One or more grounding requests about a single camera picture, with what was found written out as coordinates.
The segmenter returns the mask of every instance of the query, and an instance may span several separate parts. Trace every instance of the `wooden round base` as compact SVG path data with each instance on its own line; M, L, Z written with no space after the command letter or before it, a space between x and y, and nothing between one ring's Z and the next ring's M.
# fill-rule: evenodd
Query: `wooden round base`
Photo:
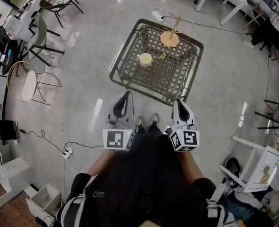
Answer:
M172 38L170 39L171 32L165 31L160 35L160 41L166 47L176 47L179 44L179 37L177 34L173 34Z

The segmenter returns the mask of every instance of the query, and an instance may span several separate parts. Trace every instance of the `wooden easel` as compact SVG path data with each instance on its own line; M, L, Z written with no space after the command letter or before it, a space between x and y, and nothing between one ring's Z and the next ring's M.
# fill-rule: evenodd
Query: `wooden easel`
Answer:
M176 32L177 25L180 21L180 16L176 18L176 22L172 30L165 31L160 36L160 41L166 47L176 47L179 44L179 37Z

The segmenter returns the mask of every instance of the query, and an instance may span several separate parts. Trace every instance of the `gray floor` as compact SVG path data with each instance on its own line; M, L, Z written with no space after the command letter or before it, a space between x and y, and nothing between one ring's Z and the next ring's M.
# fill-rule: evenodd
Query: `gray floor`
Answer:
M109 66L119 47L125 42L132 27L140 18L155 21L150 5L161 5L163 14L181 15L196 23L224 29L243 31L245 20L238 12L224 27L220 21L233 9L223 0L207 0L195 11L193 0L78 0L85 12L68 7L61 13L61 28L50 12L44 13L48 28L61 34L61 38L48 36L48 45L65 50L65 54L45 54L54 65L52 71L62 88L41 87L42 94L52 102L51 112L71 141L89 146L102 145L102 129L105 126L109 103L125 89L109 79ZM180 22L179 31L204 44L204 52L187 104L195 114L200 130L200 147L193 151L203 174L219 183L222 173L218 165L229 156L237 156L246 147L235 145L232 135L255 143L273 144L271 134L257 126L266 121L254 115L254 111L266 113L263 100L279 101L279 63L270 61L267 51L250 48L242 41L242 35ZM37 71L44 66L32 60ZM160 129L170 124L171 108L134 92L135 118L142 115L149 123L154 112L161 116ZM7 118L17 120L26 131L46 132L46 138L62 148L68 141L44 105L19 103L8 96ZM51 144L33 134L21 135L13 146L13 153L21 155L32 167L34 184L42 187L50 183L63 192L64 158ZM102 148L84 148L74 145L75 157L65 162L65 196L73 176L86 172L102 152Z

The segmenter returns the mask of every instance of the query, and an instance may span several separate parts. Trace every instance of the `power strip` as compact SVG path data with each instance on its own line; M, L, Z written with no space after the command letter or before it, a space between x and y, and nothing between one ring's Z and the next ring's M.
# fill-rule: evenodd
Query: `power strip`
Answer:
M73 149L71 147L67 147L68 151L65 151L65 153L63 154L63 157L67 160L69 158L69 156L72 155L73 153Z
M152 11L152 15L159 21L159 22L163 22L164 18L162 18L162 15L157 12L157 11Z

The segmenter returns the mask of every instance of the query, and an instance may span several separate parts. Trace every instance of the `mug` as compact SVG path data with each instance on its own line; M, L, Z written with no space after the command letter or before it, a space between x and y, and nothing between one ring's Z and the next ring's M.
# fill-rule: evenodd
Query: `mug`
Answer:
M152 65L152 56L149 53L143 53L141 55L137 55L137 58L140 61L140 64L143 67L148 67Z

